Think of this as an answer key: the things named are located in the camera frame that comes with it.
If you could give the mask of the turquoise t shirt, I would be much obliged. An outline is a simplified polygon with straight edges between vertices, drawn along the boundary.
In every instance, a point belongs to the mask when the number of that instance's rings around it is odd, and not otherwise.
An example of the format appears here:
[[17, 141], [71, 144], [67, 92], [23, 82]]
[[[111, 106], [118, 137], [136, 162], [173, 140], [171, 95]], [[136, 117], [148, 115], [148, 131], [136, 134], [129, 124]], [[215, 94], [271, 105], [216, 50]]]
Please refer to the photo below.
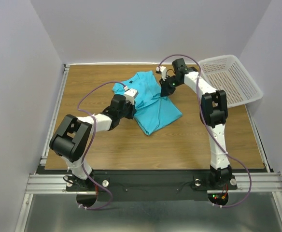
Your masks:
[[122, 84], [138, 91], [134, 119], [146, 135], [164, 128], [182, 117], [180, 110], [168, 97], [161, 97], [161, 87], [152, 71], [137, 72]]

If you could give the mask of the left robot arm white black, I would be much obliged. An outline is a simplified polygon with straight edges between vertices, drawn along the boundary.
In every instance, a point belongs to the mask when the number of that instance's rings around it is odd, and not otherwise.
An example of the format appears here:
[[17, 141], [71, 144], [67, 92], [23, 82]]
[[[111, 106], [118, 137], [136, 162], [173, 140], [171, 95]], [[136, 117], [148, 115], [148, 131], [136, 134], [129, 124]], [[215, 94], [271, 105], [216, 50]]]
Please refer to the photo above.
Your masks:
[[72, 171], [72, 177], [64, 180], [71, 186], [90, 186], [88, 175], [92, 168], [85, 161], [87, 141], [100, 131], [111, 131], [123, 118], [133, 119], [136, 113], [137, 92], [129, 90], [123, 95], [115, 94], [111, 103], [101, 113], [87, 117], [66, 115], [54, 133], [49, 147], [60, 156]]

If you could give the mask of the white plastic basket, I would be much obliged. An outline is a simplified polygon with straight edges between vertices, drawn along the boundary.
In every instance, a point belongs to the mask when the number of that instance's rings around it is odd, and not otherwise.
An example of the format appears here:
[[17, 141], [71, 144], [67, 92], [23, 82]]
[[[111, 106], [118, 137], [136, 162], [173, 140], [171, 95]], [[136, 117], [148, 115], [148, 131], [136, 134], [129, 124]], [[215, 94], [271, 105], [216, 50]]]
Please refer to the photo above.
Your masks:
[[199, 64], [202, 77], [212, 87], [226, 92], [229, 108], [245, 105], [263, 97], [261, 89], [236, 56], [207, 58]]

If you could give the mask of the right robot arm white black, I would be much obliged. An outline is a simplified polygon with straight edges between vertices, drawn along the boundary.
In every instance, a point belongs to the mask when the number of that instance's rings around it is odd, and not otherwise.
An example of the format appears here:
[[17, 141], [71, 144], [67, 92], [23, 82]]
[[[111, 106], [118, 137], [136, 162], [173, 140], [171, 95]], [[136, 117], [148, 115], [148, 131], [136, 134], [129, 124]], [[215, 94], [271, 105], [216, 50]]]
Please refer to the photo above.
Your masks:
[[211, 162], [208, 183], [212, 187], [223, 186], [232, 178], [232, 168], [228, 160], [225, 142], [225, 124], [228, 117], [226, 92], [217, 90], [202, 78], [202, 68], [188, 67], [183, 58], [172, 62], [174, 75], [167, 75], [168, 69], [161, 64], [156, 73], [161, 75], [160, 96], [174, 93], [176, 87], [187, 85], [197, 95], [199, 115], [205, 126], [210, 142]]

